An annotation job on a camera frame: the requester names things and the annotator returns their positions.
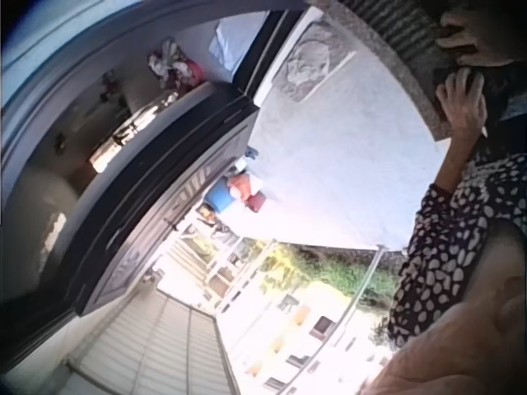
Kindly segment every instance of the dark door frame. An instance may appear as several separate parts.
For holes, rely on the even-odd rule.
[[[179,29],[183,30],[187,27],[225,16],[266,10],[293,9],[297,10],[296,18],[298,18],[305,7],[306,5],[301,0],[251,0],[250,2],[235,0],[207,0],[201,2],[195,2],[194,0],[157,0],[155,2],[141,2],[138,5],[117,12],[85,30],[54,53],[2,109],[2,208],[7,205],[12,189],[34,149],[57,117],[99,75],[126,59],[132,52],[146,49],[150,43],[162,40],[170,32],[174,31],[174,26],[178,26]],[[293,27],[291,16],[289,16],[288,20],[288,24],[281,23],[279,26],[274,26],[275,30],[278,29],[281,32],[281,42],[280,40],[275,40],[272,46],[268,46],[268,48],[274,49],[275,54],[287,38],[289,33],[287,29],[290,30]],[[271,40],[273,36],[275,35],[269,36],[267,40]],[[262,43],[264,39],[265,36],[259,35],[257,42]],[[257,56],[258,47],[255,45],[256,42],[251,47],[251,56],[258,61],[257,63],[261,64]],[[260,56],[266,58],[266,62],[270,64],[274,55],[273,52],[267,52],[267,54],[262,53]],[[254,67],[254,63],[245,63],[245,65],[240,67],[240,70],[244,71],[248,67]],[[260,69],[259,73],[263,77],[264,70]],[[134,204],[140,200],[141,197],[139,196],[135,197],[135,201],[128,200],[128,203],[126,203],[122,200],[118,202],[114,199],[112,200],[111,194],[108,193],[97,196],[96,200],[91,202],[89,215],[78,224],[77,230],[71,235],[71,243],[68,242],[63,246],[62,251],[64,255],[59,254],[57,256],[55,251],[51,254],[51,258],[59,258],[62,262],[66,260],[69,262],[60,271],[63,283],[56,289],[53,288],[46,291],[46,297],[56,300],[57,303],[45,303],[47,299],[42,299],[39,295],[29,295],[27,298],[21,298],[20,303],[17,303],[14,308],[6,305],[2,306],[0,312],[2,318],[5,318],[6,316],[15,316],[23,311],[25,307],[32,308],[38,303],[41,304],[39,314],[31,317],[27,325],[22,323],[22,325],[17,325],[16,328],[6,329],[4,327],[0,332],[0,344],[2,344],[0,370],[2,372],[8,371],[22,361],[77,314],[88,314],[126,291],[130,278],[133,278],[133,275],[138,272],[136,267],[135,270],[127,273],[126,281],[121,284],[120,288],[116,288],[116,294],[99,299],[92,297],[93,290],[97,287],[101,278],[105,277],[105,273],[109,272],[108,266],[112,260],[117,258],[117,255],[122,258],[123,249],[130,250],[131,245],[127,244],[128,237],[136,231],[136,228],[141,227],[142,216],[148,215],[148,210],[152,208],[152,205],[156,204],[156,199],[169,188],[170,184],[175,181],[183,182],[184,179],[180,179],[183,174],[189,174],[189,172],[198,170],[194,169],[194,167],[198,166],[198,162],[195,162],[196,159],[203,157],[207,149],[214,146],[218,139],[222,141],[222,136],[230,135],[236,129],[236,125],[243,123],[244,119],[254,117],[256,108],[250,99],[252,95],[245,98],[241,96],[238,99],[232,97],[232,93],[227,94],[227,96],[229,95],[234,100],[232,102],[234,104],[227,105],[225,107],[227,109],[226,113],[216,116],[216,126],[210,129],[212,131],[210,138],[206,138],[201,142],[199,139],[193,139],[191,133],[188,141],[180,144],[180,147],[191,152],[192,155],[189,155],[184,160],[185,165],[182,165],[177,170],[167,172],[165,169],[162,171],[162,177],[150,179],[148,184],[152,185],[152,181],[155,180],[160,183],[160,187],[153,191],[148,191],[149,193],[144,196],[146,199],[144,204]],[[246,145],[250,133],[243,135],[246,136],[246,140],[243,143]],[[170,145],[166,146],[166,151],[168,152],[171,148],[172,146]],[[133,162],[136,165],[140,163],[138,158],[141,154],[144,154],[143,151],[145,150],[138,152]],[[236,152],[237,155],[241,155],[243,151],[240,151],[240,147],[237,146]],[[221,168],[223,165],[227,165],[224,162],[222,161],[221,164],[218,162],[215,166]],[[117,182],[124,179],[128,180],[128,187],[126,188],[131,188],[129,189],[130,191],[133,189],[135,183],[130,182],[131,178],[134,177],[132,171],[121,172],[115,174],[114,177],[115,183],[109,185],[107,191],[111,190],[112,187],[115,188]],[[208,183],[211,182],[213,182],[213,179],[208,179]],[[143,184],[142,187],[149,188],[146,184]],[[110,209],[111,207],[119,209],[119,207],[127,204],[127,210],[113,216],[115,221],[111,221],[111,224],[107,223],[104,213],[111,214],[113,212]],[[173,218],[182,216],[185,208],[186,206],[180,207],[178,213],[173,213]],[[101,221],[104,222],[107,226],[94,233],[94,225],[96,226],[98,221],[99,223]],[[152,240],[151,245],[147,248],[149,252],[154,249],[152,245],[160,242],[163,237],[162,233],[159,231],[154,232],[156,240]],[[137,267],[142,266],[146,262],[147,256],[148,253],[142,256],[139,263],[135,262],[134,265]],[[90,257],[92,262],[102,259],[100,265],[98,265],[98,271],[86,279],[79,275],[82,270],[78,271],[78,268],[80,265],[82,269],[82,262],[86,262],[87,257]]]

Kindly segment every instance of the clothing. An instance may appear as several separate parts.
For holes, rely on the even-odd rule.
[[[512,124],[517,127],[518,119]],[[525,137],[522,129],[512,132]],[[510,221],[526,235],[525,146],[512,146],[504,154],[503,145],[484,143],[453,195],[433,184],[422,200],[390,310],[388,332],[397,346],[463,299],[496,219]]]

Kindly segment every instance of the wall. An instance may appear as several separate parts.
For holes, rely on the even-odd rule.
[[[41,1],[2,48],[2,106],[51,53],[97,21],[139,1]]]
[[[274,87],[263,102],[249,167],[268,200],[258,214],[222,213],[237,233],[349,249],[408,243],[445,153],[380,60],[349,40],[354,58],[308,100]]]

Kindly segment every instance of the person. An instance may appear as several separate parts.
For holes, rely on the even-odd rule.
[[[475,73],[470,86],[470,73],[462,68],[436,90],[451,125],[451,142],[422,200],[399,273],[388,323],[397,346],[463,300],[497,220],[513,225],[525,239],[527,117],[501,121],[488,139],[482,137],[484,78]]]
[[[457,304],[396,353],[361,395],[527,393],[524,287],[523,277],[512,277]]]

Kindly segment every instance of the skin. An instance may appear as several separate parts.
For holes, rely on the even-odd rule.
[[[456,60],[460,65],[498,67],[525,60],[523,39],[517,37],[506,18],[494,12],[456,8],[445,12],[440,23],[461,30],[437,39],[437,45],[443,49],[476,49],[458,56]]]
[[[449,193],[453,193],[461,181],[464,167],[487,120],[483,75],[478,73],[467,90],[469,74],[468,68],[462,68],[450,74],[436,89],[452,127],[452,141],[434,183]]]

